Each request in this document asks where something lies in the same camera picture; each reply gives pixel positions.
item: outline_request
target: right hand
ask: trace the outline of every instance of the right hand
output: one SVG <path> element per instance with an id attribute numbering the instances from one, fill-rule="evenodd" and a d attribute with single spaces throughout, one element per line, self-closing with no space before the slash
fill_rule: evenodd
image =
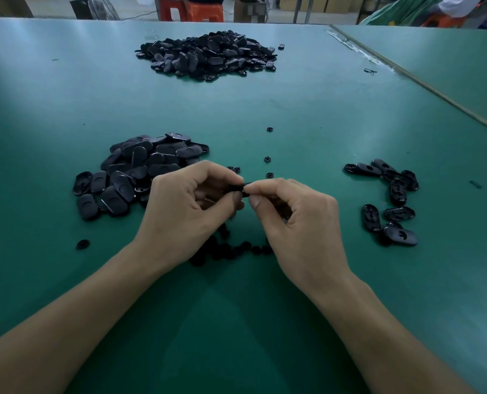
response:
<path id="1" fill-rule="evenodd" d="M 352 275 L 335 198 L 283 178 L 255 181 L 244 191 L 282 271 L 307 297 L 318 301 Z M 278 212 L 282 208 L 292 212 L 287 223 Z"/>

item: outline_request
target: green clothing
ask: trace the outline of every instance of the green clothing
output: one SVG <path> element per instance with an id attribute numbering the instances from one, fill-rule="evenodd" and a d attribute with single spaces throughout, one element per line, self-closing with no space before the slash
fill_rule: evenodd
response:
<path id="1" fill-rule="evenodd" d="M 360 25 L 409 26 L 426 9 L 442 0 L 397 0 L 373 12 Z"/>

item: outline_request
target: left hand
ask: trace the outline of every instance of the left hand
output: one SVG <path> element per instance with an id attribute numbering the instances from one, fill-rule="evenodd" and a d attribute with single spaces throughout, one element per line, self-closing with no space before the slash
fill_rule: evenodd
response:
<path id="1" fill-rule="evenodd" d="M 227 218 L 244 206 L 235 172 L 209 162 L 155 177 L 140 229 L 132 242 L 149 271 L 162 275 L 191 258 Z"/>

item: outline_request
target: orange chair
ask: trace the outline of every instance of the orange chair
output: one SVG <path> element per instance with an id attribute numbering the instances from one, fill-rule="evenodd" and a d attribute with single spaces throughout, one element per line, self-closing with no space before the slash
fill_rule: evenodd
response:
<path id="1" fill-rule="evenodd" d="M 158 0 L 159 3 L 159 19 L 162 22 L 172 22 L 173 19 L 170 16 L 170 9 L 176 8 L 179 12 L 179 18 L 182 22 L 187 22 L 187 10 L 183 0 Z"/>
<path id="2" fill-rule="evenodd" d="M 452 18 L 449 15 L 441 15 L 438 13 L 432 14 L 422 27 L 426 28 L 461 28 L 466 22 L 467 17 Z"/>
<path id="3" fill-rule="evenodd" d="M 187 10 L 187 20 L 189 22 L 223 22 L 224 9 L 221 4 L 195 4 L 187 0 L 183 0 L 185 9 Z"/>

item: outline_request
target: forearm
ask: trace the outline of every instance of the forearm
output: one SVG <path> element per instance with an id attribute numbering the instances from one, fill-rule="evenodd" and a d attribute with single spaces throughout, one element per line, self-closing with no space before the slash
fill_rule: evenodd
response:
<path id="1" fill-rule="evenodd" d="M 475 393 L 354 275 L 338 291 L 314 301 L 374 394 Z"/>
<path id="2" fill-rule="evenodd" d="M 60 393 L 158 277 L 132 246 L 0 337 L 0 393 Z"/>

